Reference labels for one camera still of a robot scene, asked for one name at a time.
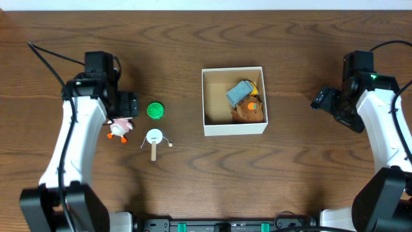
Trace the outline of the pink white duck plush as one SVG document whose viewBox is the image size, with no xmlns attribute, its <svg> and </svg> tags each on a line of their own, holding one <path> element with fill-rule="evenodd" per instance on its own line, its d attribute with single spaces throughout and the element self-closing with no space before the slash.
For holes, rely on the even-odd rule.
<svg viewBox="0 0 412 232">
<path fill-rule="evenodd" d="M 131 117 L 108 120 L 107 125 L 111 130 L 111 132 L 107 134 L 109 139 L 112 139 L 114 136 L 118 136 L 121 138 L 121 142 L 123 144 L 127 143 L 126 134 L 133 129 Z"/>
</svg>

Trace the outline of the brown plush toy with carrot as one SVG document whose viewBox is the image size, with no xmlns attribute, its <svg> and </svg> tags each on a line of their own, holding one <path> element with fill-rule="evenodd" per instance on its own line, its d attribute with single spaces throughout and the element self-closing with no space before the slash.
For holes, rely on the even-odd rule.
<svg viewBox="0 0 412 232">
<path fill-rule="evenodd" d="M 261 123 L 264 121 L 263 104 L 253 96 L 240 100 L 231 111 L 235 123 Z"/>
</svg>

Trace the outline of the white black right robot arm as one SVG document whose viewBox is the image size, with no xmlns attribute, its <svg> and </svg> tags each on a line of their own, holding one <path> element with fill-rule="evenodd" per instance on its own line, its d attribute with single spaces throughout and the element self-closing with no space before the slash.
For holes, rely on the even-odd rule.
<svg viewBox="0 0 412 232">
<path fill-rule="evenodd" d="M 375 175 L 350 207 L 321 211 L 322 231 L 411 231 L 411 134 L 394 77 L 358 72 L 340 90 L 324 87 L 311 103 L 360 133 L 366 131 Z"/>
</svg>

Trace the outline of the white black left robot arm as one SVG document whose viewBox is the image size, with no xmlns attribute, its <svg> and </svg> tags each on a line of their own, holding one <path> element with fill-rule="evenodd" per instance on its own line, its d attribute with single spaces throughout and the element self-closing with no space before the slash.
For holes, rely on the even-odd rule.
<svg viewBox="0 0 412 232">
<path fill-rule="evenodd" d="M 118 77 L 80 73 L 62 89 L 63 120 L 51 161 L 19 204 L 30 231 L 132 231 L 129 212 L 110 213 L 93 192 L 91 172 L 106 119 L 138 115 L 137 94 Z"/>
</svg>

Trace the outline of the green knitted ball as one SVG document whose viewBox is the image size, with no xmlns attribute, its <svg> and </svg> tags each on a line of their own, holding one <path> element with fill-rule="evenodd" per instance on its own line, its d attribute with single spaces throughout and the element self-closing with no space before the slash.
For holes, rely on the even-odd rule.
<svg viewBox="0 0 412 232">
<path fill-rule="evenodd" d="M 164 107 L 160 102 L 152 102 L 148 105 L 146 112 L 151 119 L 158 120 L 164 116 Z"/>
</svg>

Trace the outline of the white wooden pellet drum toy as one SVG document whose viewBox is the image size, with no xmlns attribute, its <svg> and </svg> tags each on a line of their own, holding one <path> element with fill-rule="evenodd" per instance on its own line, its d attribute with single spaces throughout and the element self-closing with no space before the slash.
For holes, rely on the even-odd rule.
<svg viewBox="0 0 412 232">
<path fill-rule="evenodd" d="M 151 161 L 155 162 L 157 160 L 157 146 L 165 140 L 167 142 L 168 147 L 172 148 L 173 143 L 163 135 L 163 132 L 157 128 L 151 129 L 147 132 L 146 136 L 144 137 L 143 143 L 140 146 L 143 146 L 148 143 L 151 145 Z"/>
</svg>

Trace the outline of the white cardboard box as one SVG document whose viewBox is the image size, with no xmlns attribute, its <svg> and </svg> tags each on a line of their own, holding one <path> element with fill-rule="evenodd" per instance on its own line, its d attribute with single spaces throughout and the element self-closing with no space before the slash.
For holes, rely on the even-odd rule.
<svg viewBox="0 0 412 232">
<path fill-rule="evenodd" d="M 262 134 L 268 125 L 263 69 L 201 71 L 204 135 Z"/>
</svg>

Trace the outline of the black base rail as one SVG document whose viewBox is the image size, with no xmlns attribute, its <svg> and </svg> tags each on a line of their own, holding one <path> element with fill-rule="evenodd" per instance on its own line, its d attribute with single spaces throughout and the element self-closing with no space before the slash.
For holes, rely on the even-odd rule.
<svg viewBox="0 0 412 232">
<path fill-rule="evenodd" d="M 275 218 L 226 218 L 226 219 L 172 219 L 156 217 L 133 219 L 134 232 L 270 232 L 287 227 L 318 226 L 319 218 L 308 215 L 295 215 L 283 211 Z"/>
</svg>

